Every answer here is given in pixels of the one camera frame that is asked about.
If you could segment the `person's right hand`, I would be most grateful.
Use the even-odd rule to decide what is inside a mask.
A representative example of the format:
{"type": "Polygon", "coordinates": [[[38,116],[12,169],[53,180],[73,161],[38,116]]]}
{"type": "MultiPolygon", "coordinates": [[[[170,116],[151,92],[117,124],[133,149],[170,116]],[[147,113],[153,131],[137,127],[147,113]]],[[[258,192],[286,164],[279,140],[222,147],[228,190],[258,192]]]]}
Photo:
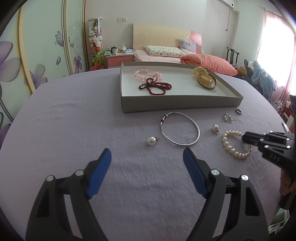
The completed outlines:
{"type": "Polygon", "coordinates": [[[295,181],[292,182],[289,174],[284,170],[281,169],[281,175],[280,175],[280,189],[279,192],[282,196],[286,196],[290,192],[295,191],[295,181]]]}

